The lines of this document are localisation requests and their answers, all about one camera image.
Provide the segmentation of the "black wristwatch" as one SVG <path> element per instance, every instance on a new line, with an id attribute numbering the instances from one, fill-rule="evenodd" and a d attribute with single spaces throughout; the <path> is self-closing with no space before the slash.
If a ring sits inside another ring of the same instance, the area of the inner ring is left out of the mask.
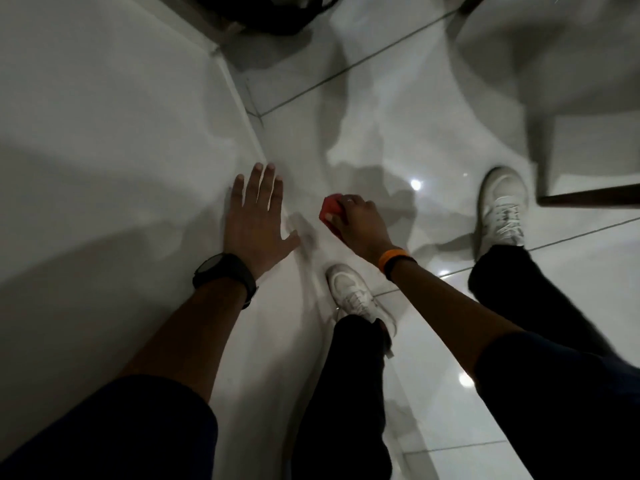
<path id="1" fill-rule="evenodd" d="M 242 284 L 246 290 L 243 310 L 247 309 L 258 290 L 258 285 L 247 265 L 236 255 L 219 253 L 199 265 L 192 278 L 194 289 L 199 289 L 214 280 L 228 278 Z"/>

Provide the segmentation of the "person's right forearm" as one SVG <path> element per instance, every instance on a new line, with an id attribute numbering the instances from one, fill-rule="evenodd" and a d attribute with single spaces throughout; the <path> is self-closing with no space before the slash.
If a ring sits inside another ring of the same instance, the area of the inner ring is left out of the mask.
<path id="1" fill-rule="evenodd" d="M 396 261 L 390 276 L 473 379 L 485 349 L 501 337 L 523 331 L 412 260 Z"/>

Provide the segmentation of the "white furniture with wooden edge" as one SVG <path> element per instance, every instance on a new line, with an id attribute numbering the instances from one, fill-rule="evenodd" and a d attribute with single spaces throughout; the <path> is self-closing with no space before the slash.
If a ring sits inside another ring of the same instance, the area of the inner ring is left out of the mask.
<path id="1" fill-rule="evenodd" d="M 640 210 L 640 110 L 535 118 L 526 121 L 527 149 L 535 163 L 534 197 L 540 207 Z M 563 176 L 596 179 L 558 193 Z M 629 183 L 596 187 L 605 178 Z"/>

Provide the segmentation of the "white left sneaker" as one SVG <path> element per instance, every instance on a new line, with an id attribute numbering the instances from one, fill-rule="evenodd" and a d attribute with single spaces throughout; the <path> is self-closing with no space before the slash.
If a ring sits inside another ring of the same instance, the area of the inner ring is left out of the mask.
<path id="1" fill-rule="evenodd" d="M 338 308 L 348 315 L 360 316 L 368 322 L 380 321 L 391 339 L 397 332 L 396 320 L 374 297 L 356 270 L 345 264 L 334 264 L 326 270 L 326 281 Z"/>

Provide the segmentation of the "black bag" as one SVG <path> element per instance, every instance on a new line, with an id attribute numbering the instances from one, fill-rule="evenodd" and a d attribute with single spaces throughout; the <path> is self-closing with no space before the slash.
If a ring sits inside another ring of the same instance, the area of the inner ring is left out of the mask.
<path id="1" fill-rule="evenodd" d="M 195 0 L 205 10 L 251 31 L 293 36 L 340 0 L 309 0 L 305 5 L 276 0 Z"/>

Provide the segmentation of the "red sponge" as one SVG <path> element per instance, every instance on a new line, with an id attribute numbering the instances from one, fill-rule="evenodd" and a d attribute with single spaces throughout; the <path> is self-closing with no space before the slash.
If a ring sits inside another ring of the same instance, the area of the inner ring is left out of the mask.
<path id="1" fill-rule="evenodd" d="M 324 198 L 323 204 L 321 206 L 321 211 L 319 213 L 319 219 L 322 224 L 324 224 L 327 229 L 329 229 L 329 231 L 334 234 L 334 236 L 336 236 L 340 241 L 344 241 L 340 229 L 333 224 L 333 221 L 331 219 L 327 218 L 328 214 L 340 218 L 343 224 L 348 224 L 346 210 L 342 203 L 342 194 L 331 194 Z"/>

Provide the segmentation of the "person's left hand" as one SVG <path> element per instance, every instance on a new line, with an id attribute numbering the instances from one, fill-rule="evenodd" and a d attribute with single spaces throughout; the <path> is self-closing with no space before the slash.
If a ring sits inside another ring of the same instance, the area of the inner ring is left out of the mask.
<path id="1" fill-rule="evenodd" d="M 278 256 L 282 239 L 284 183 L 276 175 L 268 209 L 259 207 L 259 187 L 266 165 L 256 163 L 244 177 L 242 207 L 230 207 L 225 221 L 223 252 L 239 257 L 256 280 L 287 257 Z"/>

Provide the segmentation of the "black trousers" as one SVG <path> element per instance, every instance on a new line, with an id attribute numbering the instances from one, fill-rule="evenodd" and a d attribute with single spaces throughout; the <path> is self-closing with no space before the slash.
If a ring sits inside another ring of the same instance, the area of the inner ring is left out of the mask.
<path id="1" fill-rule="evenodd" d="M 541 272 L 528 251 L 494 245 L 468 281 L 480 304 L 524 329 L 481 355 L 479 395 L 535 480 L 594 477 L 593 441 L 608 439 L 627 392 L 621 357 Z M 356 312 L 336 324 L 292 455 L 294 480 L 390 480 L 382 434 L 380 320 Z"/>

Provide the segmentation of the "orange and black wristband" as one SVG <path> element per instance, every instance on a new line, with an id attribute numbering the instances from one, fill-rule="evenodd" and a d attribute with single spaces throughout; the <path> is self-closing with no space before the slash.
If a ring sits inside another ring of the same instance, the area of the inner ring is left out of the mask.
<path id="1" fill-rule="evenodd" d="M 383 252 L 378 259 L 378 268 L 380 272 L 385 275 L 388 281 L 393 282 L 393 269 L 398 262 L 404 260 L 417 263 L 416 259 L 414 259 L 411 254 L 407 252 L 407 250 L 404 250 L 402 248 L 389 249 Z"/>

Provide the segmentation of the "person's left forearm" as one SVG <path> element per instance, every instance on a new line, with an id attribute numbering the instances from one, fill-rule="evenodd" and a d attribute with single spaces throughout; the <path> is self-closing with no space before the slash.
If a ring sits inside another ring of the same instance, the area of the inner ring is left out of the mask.
<path id="1" fill-rule="evenodd" d="M 244 285 L 229 278 L 201 286 L 137 352 L 120 377 L 171 379 L 210 402 L 223 352 L 246 297 Z"/>

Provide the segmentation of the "dark blue shirt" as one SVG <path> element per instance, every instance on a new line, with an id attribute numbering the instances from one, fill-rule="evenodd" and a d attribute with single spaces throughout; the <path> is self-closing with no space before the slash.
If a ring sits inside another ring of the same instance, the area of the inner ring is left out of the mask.
<path id="1" fill-rule="evenodd" d="M 534 480 L 640 480 L 640 369 L 532 333 L 488 346 L 479 395 Z M 0 480 L 211 480 L 218 425 L 188 387 L 117 379 L 0 463 Z"/>

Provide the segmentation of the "white sneaker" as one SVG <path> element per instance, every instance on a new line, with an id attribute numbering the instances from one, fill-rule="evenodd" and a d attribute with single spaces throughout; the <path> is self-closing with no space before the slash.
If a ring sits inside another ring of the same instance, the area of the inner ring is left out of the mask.
<path id="1" fill-rule="evenodd" d="M 345 264 L 334 264 L 326 270 L 326 281 L 338 308 L 348 315 L 360 316 L 368 322 L 380 321 L 391 339 L 397 332 L 396 320 L 374 297 L 356 270 Z"/>
<path id="2" fill-rule="evenodd" d="M 529 193 L 521 176 L 501 166 L 484 177 L 477 199 L 474 260 L 494 246 L 524 247 L 524 217 Z"/>

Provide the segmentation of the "white right sneaker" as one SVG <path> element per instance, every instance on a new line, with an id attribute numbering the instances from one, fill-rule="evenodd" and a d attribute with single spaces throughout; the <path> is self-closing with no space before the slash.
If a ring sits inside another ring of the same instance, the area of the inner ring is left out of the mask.
<path id="1" fill-rule="evenodd" d="M 524 217 L 529 193 L 521 176 L 501 166 L 484 177 L 477 199 L 474 260 L 494 246 L 524 247 Z"/>

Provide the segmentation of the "person's right hand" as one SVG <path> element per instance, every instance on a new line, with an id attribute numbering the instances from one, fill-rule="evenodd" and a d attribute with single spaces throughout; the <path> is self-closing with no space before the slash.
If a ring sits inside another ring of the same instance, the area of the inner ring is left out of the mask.
<path id="1" fill-rule="evenodd" d="M 327 218 L 340 229 L 343 243 L 350 250 L 378 267 L 381 254 L 398 247 L 391 242 L 386 224 L 376 205 L 372 201 L 365 201 L 357 194 L 343 194 L 343 202 L 348 215 L 348 224 L 343 224 L 340 218 L 331 214 L 327 215 Z"/>

